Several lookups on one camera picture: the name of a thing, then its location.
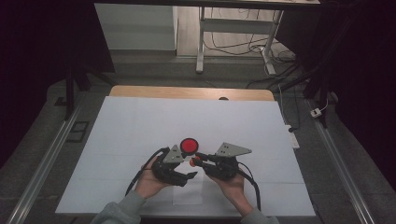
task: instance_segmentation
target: white cabinet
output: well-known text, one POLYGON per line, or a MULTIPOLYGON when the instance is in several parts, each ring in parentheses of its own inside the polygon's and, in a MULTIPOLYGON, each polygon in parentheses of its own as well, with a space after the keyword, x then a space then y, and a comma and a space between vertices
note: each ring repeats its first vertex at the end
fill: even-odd
POLYGON ((177 48, 177 7, 95 4, 109 49, 177 48))

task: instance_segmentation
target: metal bracket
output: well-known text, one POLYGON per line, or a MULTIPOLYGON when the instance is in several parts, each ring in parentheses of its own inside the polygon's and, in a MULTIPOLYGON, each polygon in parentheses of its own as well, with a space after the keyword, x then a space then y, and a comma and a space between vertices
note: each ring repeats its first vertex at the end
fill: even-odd
POLYGON ((251 149, 239 147, 229 143, 223 143, 221 144, 219 150, 216 152, 216 155, 220 157, 235 157, 243 154, 248 154, 250 152, 251 149))
POLYGON ((177 145, 174 145, 165 158, 163 158, 163 163, 180 163, 183 161, 184 159, 177 145))

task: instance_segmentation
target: person's right hand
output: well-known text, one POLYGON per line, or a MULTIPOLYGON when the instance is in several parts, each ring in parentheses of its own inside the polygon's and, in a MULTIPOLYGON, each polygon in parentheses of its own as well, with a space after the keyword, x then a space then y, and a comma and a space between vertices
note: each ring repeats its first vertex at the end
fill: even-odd
POLYGON ((236 175, 234 178, 226 181, 217 179, 210 175, 208 175, 208 177, 220 186, 224 196, 233 204, 233 206, 235 206, 236 210, 238 210, 242 217, 245 217, 253 211, 253 207, 245 196, 244 177, 236 175))

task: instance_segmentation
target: aluminum rail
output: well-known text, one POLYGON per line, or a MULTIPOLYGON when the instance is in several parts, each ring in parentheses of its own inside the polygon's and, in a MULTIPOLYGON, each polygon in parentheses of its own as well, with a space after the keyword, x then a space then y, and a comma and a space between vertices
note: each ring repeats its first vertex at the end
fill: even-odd
MULTIPOLYGON (((312 105, 313 103, 309 100, 305 100, 306 105, 309 110, 315 109, 312 105)), ((344 184, 346 189, 346 193, 349 195, 353 206, 355 207, 356 213, 361 220, 362 224, 375 224, 373 216, 370 213, 370 210, 367 206, 366 201, 364 201, 361 191, 355 184, 350 172, 347 169, 347 166, 340 154, 337 146, 332 140, 332 136, 330 135, 327 129, 324 129, 318 119, 315 119, 315 125, 318 129, 319 135, 323 140, 325 147, 332 159, 332 163, 334 164, 335 170, 339 174, 341 181, 344 184)))
POLYGON ((64 141, 66 140, 67 135, 73 127, 74 121, 76 120, 79 111, 82 108, 86 95, 86 92, 80 92, 78 94, 76 100, 76 109, 71 114, 69 120, 63 122, 52 143, 49 145, 46 154, 44 155, 37 169, 35 170, 32 179, 30 180, 20 200, 15 206, 14 211, 11 213, 7 224, 23 223, 26 219, 30 209, 33 206, 33 203, 35 202, 35 198, 37 197, 38 192, 44 185, 44 182, 46 181, 46 178, 50 173, 52 165, 58 157, 62 146, 64 145, 64 141))

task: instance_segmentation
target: person's left hand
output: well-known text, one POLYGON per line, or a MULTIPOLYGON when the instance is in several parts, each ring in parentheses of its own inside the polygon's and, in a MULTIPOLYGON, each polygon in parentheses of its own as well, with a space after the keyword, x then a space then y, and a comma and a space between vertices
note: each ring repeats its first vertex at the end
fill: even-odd
POLYGON ((136 187, 134 188, 134 191, 145 199, 156 195, 161 189, 171 186, 157 179, 154 173, 152 173, 151 165, 155 162, 155 160, 157 160, 157 157, 149 162, 148 166, 143 171, 143 174, 137 181, 136 187))

